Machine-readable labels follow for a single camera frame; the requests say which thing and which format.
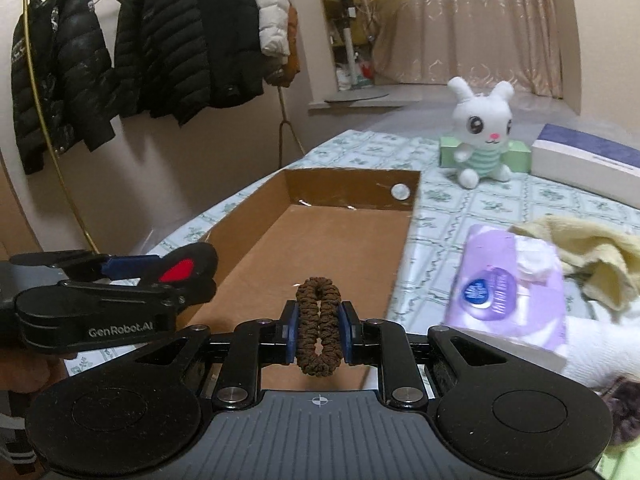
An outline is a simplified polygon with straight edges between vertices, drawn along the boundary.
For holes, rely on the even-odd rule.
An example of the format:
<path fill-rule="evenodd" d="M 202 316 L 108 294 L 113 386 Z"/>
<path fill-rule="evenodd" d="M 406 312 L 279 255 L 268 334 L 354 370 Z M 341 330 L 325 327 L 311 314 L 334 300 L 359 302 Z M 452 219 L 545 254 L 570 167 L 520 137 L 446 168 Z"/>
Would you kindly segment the black puffer jacket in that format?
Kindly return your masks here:
<path fill-rule="evenodd" d="M 262 95 L 255 0 L 118 0 L 114 69 L 118 114 L 172 116 Z"/>
<path fill-rule="evenodd" d="M 115 137 L 118 79 L 93 0 L 29 0 L 11 50 L 15 142 L 25 174 L 43 170 L 48 150 L 79 142 L 95 151 Z"/>

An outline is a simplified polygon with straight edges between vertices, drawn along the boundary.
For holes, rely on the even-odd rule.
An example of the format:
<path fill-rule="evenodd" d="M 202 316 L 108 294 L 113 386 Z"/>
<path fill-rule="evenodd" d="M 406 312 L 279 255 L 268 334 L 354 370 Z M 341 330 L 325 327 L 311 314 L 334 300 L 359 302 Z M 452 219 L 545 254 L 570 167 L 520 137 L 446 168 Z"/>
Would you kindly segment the white plush bunny toy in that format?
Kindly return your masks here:
<path fill-rule="evenodd" d="M 512 127 L 512 84 L 499 81 L 487 96 L 476 94 L 462 77 L 451 78 L 447 87 L 457 99 L 452 135 L 460 142 L 454 149 L 458 183 L 472 190 L 486 178 L 509 182 L 512 170 L 503 155 L 509 148 Z"/>

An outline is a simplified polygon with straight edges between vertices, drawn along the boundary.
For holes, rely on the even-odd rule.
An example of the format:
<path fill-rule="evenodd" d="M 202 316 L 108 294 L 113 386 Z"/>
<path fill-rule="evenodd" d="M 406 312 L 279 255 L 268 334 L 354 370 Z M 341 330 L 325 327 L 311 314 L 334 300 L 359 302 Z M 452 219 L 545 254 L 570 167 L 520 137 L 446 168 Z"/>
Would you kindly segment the floral tablecloth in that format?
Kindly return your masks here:
<path fill-rule="evenodd" d="M 639 209 L 571 186 L 516 174 L 508 183 L 484 181 L 475 191 L 454 183 L 452 170 L 438 168 L 435 140 L 404 138 L 390 133 L 347 130 L 321 144 L 286 169 L 345 167 L 357 169 L 412 169 L 421 171 L 420 196 L 413 214 L 399 282 L 390 300 L 388 317 L 409 330 L 422 330 L 439 322 L 445 313 L 454 271 L 463 242 L 474 224 L 507 229 L 544 216 L 579 218 L 608 224 L 639 236 Z M 210 207 L 142 252 L 165 255 L 178 246 L 196 242 L 267 177 Z M 639 299 L 614 314 L 595 301 L 582 299 L 582 276 L 565 281 L 567 313 L 576 318 L 615 322 L 619 316 L 639 311 Z"/>

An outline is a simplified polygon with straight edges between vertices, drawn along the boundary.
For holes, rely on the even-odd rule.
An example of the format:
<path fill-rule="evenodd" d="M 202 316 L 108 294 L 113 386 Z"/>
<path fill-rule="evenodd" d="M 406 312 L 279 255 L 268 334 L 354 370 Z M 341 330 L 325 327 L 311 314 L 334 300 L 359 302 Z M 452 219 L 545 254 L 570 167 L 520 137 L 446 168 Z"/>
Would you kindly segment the cluttered shelf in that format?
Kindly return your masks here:
<path fill-rule="evenodd" d="M 337 88 L 374 85 L 372 0 L 321 0 L 335 67 Z"/>

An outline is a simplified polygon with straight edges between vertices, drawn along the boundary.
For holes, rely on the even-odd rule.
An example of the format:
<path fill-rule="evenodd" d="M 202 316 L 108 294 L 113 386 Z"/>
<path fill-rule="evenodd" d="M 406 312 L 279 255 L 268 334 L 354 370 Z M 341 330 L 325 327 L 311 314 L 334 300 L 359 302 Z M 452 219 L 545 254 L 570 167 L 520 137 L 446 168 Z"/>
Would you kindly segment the yellow towel cloth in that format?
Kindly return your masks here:
<path fill-rule="evenodd" d="M 582 293 L 610 310 L 624 312 L 639 298 L 638 235 L 561 216 L 514 224 L 510 231 L 554 245 L 563 274 L 583 275 Z"/>

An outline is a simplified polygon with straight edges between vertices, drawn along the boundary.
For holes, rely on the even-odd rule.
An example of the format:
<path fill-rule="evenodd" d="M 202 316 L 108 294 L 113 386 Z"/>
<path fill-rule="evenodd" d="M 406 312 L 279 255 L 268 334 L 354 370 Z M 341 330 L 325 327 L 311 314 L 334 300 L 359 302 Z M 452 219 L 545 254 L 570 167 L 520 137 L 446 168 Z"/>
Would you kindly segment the standing fan base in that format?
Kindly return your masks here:
<path fill-rule="evenodd" d="M 328 104 L 352 103 L 357 101 L 370 101 L 388 96 L 388 93 L 376 87 L 363 87 L 358 82 L 356 74 L 355 48 L 352 42 L 352 30 L 349 27 L 343 29 L 347 62 L 349 68 L 350 88 L 337 91 L 324 99 Z"/>

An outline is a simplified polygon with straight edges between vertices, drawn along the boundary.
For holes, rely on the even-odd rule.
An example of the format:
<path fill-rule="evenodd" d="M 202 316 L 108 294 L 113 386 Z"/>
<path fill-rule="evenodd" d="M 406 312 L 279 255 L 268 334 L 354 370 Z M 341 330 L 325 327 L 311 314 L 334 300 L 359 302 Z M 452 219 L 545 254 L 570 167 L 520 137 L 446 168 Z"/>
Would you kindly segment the white sock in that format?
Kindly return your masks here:
<path fill-rule="evenodd" d="M 561 374 L 591 389 L 615 379 L 639 379 L 639 311 L 615 322 L 566 319 L 568 353 Z"/>

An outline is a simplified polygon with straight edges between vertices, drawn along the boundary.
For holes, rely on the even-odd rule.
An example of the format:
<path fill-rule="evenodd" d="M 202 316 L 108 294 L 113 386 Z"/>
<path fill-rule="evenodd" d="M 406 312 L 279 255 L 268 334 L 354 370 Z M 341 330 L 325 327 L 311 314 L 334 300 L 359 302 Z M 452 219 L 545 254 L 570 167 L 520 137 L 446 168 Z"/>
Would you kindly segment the black puffer jacket left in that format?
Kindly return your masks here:
<path fill-rule="evenodd" d="M 79 142 L 95 151 L 115 137 L 118 79 L 93 0 L 29 0 L 11 50 L 15 142 L 25 174 L 43 170 L 48 150 Z"/>

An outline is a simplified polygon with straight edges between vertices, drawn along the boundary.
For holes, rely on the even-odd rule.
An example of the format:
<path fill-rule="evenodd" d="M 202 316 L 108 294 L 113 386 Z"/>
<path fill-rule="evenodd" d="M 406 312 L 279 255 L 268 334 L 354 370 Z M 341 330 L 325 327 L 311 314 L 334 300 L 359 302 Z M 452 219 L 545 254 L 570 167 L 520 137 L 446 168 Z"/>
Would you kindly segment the black puffer jacket middle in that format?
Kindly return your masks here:
<path fill-rule="evenodd" d="M 118 0 L 114 69 L 118 114 L 172 116 L 262 95 L 255 0 Z"/>

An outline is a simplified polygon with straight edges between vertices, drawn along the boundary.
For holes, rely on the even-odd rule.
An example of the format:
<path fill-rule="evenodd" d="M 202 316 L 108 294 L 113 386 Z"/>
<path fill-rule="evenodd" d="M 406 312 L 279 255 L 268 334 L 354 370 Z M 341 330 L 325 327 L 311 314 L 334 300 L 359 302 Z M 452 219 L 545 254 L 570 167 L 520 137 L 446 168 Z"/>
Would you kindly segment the beige curtain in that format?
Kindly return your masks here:
<path fill-rule="evenodd" d="M 563 95 L 553 0 L 374 0 L 375 73 L 398 84 L 474 88 L 509 81 L 537 96 Z"/>

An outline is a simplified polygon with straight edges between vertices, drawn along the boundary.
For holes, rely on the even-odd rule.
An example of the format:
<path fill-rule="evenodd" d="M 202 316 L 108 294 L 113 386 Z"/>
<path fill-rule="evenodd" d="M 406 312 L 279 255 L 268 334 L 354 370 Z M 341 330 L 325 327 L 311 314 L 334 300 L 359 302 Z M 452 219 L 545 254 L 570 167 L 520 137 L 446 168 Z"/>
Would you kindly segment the white puffer jacket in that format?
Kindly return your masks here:
<path fill-rule="evenodd" d="M 285 61 L 288 46 L 288 0 L 255 0 L 258 9 L 258 34 L 262 53 Z"/>

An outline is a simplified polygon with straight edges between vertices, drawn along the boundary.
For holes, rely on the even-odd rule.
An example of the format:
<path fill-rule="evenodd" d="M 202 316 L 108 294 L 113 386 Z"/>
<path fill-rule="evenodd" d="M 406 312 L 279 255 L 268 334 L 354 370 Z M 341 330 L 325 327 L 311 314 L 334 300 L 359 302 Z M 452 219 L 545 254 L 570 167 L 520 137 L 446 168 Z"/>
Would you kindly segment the white and blue flat box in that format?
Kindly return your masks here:
<path fill-rule="evenodd" d="M 579 130 L 547 124 L 532 144 L 533 176 L 637 207 L 639 151 Z"/>

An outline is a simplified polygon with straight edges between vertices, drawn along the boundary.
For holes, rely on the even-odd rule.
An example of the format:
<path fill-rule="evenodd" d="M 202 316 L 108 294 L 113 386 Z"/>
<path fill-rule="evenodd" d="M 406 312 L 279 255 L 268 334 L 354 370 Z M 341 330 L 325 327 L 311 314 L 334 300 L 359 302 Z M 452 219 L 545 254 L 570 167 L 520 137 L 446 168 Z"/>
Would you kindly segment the purple tissue pack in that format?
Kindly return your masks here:
<path fill-rule="evenodd" d="M 444 323 L 562 372 L 568 353 L 566 302 L 555 246 L 493 226 L 471 226 Z"/>

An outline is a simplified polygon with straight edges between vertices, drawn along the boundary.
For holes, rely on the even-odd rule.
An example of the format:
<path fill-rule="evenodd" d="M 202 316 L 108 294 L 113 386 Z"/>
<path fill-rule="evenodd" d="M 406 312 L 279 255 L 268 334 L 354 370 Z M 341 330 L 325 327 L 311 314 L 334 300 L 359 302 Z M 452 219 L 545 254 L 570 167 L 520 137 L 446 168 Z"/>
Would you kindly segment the dark patterned scrunchie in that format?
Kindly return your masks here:
<path fill-rule="evenodd" d="M 637 378 L 618 376 L 600 394 L 612 416 L 611 446 L 625 446 L 639 437 L 640 386 Z"/>

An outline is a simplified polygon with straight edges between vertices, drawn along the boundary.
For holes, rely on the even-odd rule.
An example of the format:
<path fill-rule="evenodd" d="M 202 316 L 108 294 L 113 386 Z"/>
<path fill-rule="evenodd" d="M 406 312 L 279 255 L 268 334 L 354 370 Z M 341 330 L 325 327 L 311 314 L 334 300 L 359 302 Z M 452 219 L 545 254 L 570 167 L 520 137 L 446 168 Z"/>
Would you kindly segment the brown cardboard box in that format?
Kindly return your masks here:
<path fill-rule="evenodd" d="M 329 278 L 360 318 L 384 318 L 404 253 L 420 174 L 412 170 L 283 170 L 203 237 L 218 255 L 212 301 L 178 325 L 230 333 L 278 318 L 307 278 Z"/>

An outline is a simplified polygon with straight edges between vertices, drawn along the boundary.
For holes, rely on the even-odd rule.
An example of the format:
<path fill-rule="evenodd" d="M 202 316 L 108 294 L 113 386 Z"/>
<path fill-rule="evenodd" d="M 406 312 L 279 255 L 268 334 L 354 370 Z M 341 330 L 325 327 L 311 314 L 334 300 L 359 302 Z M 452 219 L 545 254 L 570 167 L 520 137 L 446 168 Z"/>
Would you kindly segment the green small box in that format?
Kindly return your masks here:
<path fill-rule="evenodd" d="M 442 168 L 456 168 L 454 151 L 460 145 L 460 141 L 453 136 L 442 136 L 439 139 L 439 166 Z M 532 168 L 532 152 L 522 141 L 511 140 L 508 150 L 502 154 L 502 161 L 512 172 L 517 174 L 529 174 Z"/>

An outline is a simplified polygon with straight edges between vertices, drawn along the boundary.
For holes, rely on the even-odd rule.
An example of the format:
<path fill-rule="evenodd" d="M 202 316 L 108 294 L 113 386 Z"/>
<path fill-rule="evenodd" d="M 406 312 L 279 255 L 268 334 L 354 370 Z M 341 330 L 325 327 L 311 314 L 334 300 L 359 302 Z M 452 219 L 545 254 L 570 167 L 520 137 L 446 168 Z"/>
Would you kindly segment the brown braided hair scrunchie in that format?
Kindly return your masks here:
<path fill-rule="evenodd" d="M 342 297 L 329 278 L 308 278 L 298 286 L 296 362 L 305 375 L 329 377 L 343 359 L 338 308 Z"/>

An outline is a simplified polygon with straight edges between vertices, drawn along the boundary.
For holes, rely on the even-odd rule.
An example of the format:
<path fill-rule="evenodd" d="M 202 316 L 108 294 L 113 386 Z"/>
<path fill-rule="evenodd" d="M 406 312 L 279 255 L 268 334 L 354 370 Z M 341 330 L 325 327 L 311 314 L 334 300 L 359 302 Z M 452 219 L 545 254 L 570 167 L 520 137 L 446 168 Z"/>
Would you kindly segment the light green cloth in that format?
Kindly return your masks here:
<path fill-rule="evenodd" d="M 640 441 L 610 446 L 596 471 L 606 480 L 640 480 Z"/>

